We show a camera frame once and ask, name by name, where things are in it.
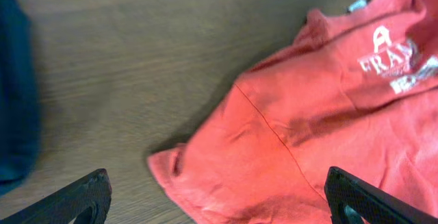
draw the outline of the blue garment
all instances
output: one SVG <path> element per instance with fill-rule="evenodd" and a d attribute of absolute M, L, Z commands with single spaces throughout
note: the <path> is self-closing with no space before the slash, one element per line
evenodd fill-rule
<path fill-rule="evenodd" d="M 0 196 L 32 170 L 39 135 L 29 21 L 16 0 L 0 0 Z"/>

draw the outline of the wooden surface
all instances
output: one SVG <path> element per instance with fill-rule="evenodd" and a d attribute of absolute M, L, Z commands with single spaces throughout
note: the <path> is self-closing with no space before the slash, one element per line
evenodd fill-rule
<path fill-rule="evenodd" d="M 238 73 L 292 41 L 309 8 L 341 14 L 353 1 L 20 0 L 34 24 L 42 154 L 0 198 L 0 219 L 106 168 L 108 223 L 192 223 L 145 157 L 185 142 Z"/>

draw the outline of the red t-shirt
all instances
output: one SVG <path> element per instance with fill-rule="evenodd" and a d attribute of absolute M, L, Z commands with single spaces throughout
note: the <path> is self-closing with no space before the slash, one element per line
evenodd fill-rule
<path fill-rule="evenodd" d="M 436 0 L 313 10 L 293 45 L 149 166 L 198 223 L 330 223 L 330 166 L 438 216 L 437 75 Z"/>

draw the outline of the letter a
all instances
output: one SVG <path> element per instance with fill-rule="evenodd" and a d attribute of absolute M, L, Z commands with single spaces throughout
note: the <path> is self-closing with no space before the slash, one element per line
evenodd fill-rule
<path fill-rule="evenodd" d="M 372 37 L 372 41 L 374 43 L 374 52 L 378 53 L 378 48 L 382 44 L 386 44 L 388 46 L 392 45 L 391 38 L 389 37 L 389 30 L 381 25 L 374 31 L 374 35 Z"/>

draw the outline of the garment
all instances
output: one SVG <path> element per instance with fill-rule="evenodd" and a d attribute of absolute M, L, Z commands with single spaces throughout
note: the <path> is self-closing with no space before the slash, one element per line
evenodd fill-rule
<path fill-rule="evenodd" d="M 310 11 L 188 144 L 148 159 L 155 178 L 198 223 L 330 223 L 330 166 L 438 216 L 434 1 Z"/>
<path fill-rule="evenodd" d="M 0 0 L 0 196 L 29 174 L 38 153 L 40 115 L 29 21 L 16 0 Z"/>

